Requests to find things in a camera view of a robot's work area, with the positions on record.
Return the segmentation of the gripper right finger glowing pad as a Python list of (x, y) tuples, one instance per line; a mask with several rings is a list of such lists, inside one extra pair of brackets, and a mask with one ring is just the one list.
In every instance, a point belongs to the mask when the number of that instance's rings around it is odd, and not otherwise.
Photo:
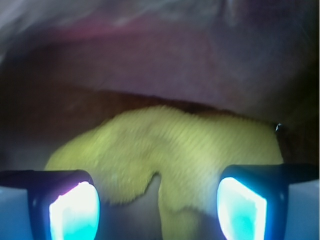
[(320, 171), (313, 164), (231, 165), (216, 197), (227, 240), (318, 240)]

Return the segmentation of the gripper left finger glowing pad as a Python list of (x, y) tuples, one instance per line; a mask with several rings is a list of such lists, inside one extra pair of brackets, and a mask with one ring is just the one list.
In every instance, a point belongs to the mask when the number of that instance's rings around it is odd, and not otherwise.
[(84, 170), (0, 173), (2, 240), (93, 240), (100, 198)]

